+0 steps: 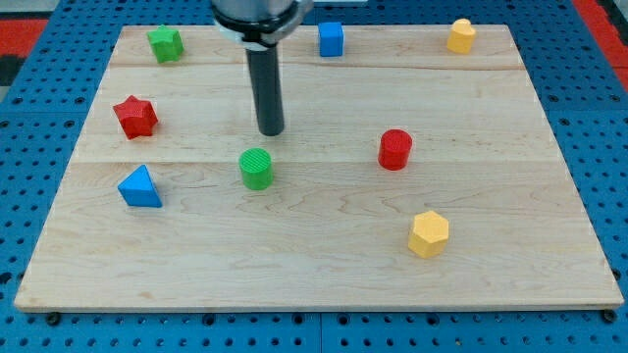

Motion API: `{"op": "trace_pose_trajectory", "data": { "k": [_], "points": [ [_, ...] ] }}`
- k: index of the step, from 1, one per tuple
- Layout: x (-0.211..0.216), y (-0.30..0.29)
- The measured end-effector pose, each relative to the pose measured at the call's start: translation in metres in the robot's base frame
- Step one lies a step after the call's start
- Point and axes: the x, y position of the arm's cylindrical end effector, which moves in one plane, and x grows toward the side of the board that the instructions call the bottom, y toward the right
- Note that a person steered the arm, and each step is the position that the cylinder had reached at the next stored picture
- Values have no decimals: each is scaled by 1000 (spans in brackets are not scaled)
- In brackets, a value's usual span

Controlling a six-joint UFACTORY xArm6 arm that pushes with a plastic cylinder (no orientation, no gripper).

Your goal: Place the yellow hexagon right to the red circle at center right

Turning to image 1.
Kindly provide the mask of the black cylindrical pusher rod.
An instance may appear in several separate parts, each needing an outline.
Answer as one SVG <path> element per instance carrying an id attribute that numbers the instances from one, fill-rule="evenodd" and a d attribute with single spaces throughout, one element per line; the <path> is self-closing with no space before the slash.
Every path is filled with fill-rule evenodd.
<path id="1" fill-rule="evenodd" d="M 258 129 L 266 136 L 279 135 L 285 129 L 285 118 L 277 48 L 247 50 L 246 58 Z"/>

